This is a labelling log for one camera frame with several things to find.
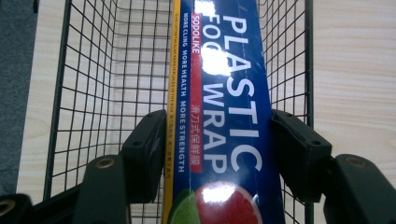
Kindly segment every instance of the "wooden floor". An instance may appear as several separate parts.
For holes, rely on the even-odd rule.
[[[43,194],[63,14],[64,1],[40,1],[17,190],[34,203]],[[314,24],[315,129],[334,156],[373,161],[395,187],[396,3],[316,0]],[[321,206],[316,223],[324,223]]]

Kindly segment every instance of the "black wire mesh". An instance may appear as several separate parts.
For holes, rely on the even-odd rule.
[[[82,181],[87,163],[116,154],[135,125],[167,102],[172,2],[67,0],[44,198]],[[273,108],[312,125],[311,1],[258,1]],[[311,205],[283,188],[287,223],[311,223]],[[159,223],[152,204],[133,223]]]

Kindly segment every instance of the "red label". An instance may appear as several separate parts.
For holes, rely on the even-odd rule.
[[[194,173],[202,172],[202,63],[201,14],[192,13],[191,25],[191,96],[189,165]]]

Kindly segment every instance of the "floor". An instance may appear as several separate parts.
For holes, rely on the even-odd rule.
[[[15,193],[37,14],[33,0],[0,0],[0,196]]]

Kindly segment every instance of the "metal wire grid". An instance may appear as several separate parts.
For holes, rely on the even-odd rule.
[[[312,123],[304,1],[258,6],[273,107]],[[80,183],[89,161],[118,153],[143,116],[165,108],[171,9],[167,0],[66,0],[45,199]],[[288,223],[311,219],[283,192]],[[132,205],[133,223],[159,223],[162,200],[160,185],[154,203]]]
[[[313,126],[312,1],[259,1],[262,44],[272,107]],[[283,183],[287,223],[313,223],[313,204]]]

